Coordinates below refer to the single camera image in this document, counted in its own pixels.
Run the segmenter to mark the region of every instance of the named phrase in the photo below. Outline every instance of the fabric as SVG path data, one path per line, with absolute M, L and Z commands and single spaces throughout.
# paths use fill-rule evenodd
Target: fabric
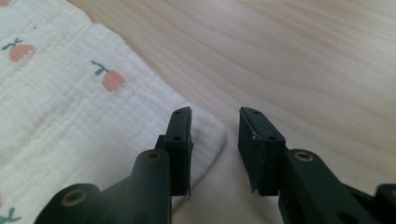
M 192 109 L 192 184 L 225 142 L 216 118 L 65 0 L 0 0 L 0 48 L 0 223 L 33 223 L 67 186 L 128 176 L 178 108 Z

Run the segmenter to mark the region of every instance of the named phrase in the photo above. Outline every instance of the bolt hole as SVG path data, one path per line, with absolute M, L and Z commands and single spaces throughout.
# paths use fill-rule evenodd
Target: bolt hole
M 346 224 L 359 224 L 359 221 L 348 213 L 339 213 L 338 218 Z
M 300 161 L 312 161 L 314 157 L 306 152 L 296 152 L 294 156 Z
M 88 197 L 88 192 L 85 189 L 73 189 L 62 198 L 62 205 L 71 207 L 84 202 Z
M 134 217 L 133 223 L 135 224 L 145 224 L 149 222 L 149 215 L 146 213 L 139 213 Z
M 151 152 L 146 156 L 147 161 L 157 161 L 161 158 L 161 154 L 158 152 Z

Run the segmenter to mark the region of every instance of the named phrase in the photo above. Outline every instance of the light wood surface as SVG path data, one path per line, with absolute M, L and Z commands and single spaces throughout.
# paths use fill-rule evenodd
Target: light wood surface
M 173 223 L 281 223 L 277 197 L 250 193 L 240 106 L 263 112 L 289 148 L 316 152 L 357 189 L 396 182 L 395 1 L 70 2 L 227 128 L 223 153 Z

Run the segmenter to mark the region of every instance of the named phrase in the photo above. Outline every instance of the red fruit print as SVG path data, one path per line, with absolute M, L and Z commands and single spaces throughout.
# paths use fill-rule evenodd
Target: red fruit print
M 9 51 L 9 59 L 14 63 L 17 63 L 20 59 L 35 51 L 35 47 L 33 47 L 32 45 L 17 45 L 21 42 L 22 40 L 16 38 L 14 40 L 14 43 L 8 44 L 1 49 L 6 50 L 8 48 L 11 48 L 11 50 Z
M 7 7 L 11 0 L 0 0 L 0 7 Z
M 120 73 L 116 70 L 107 70 L 104 66 L 100 63 L 96 63 L 91 61 L 91 63 L 98 65 L 100 68 L 95 72 L 97 76 L 101 75 L 103 72 L 106 72 L 105 76 L 103 77 L 102 84 L 107 91 L 116 91 L 122 84 L 125 82 L 125 77 L 123 77 Z

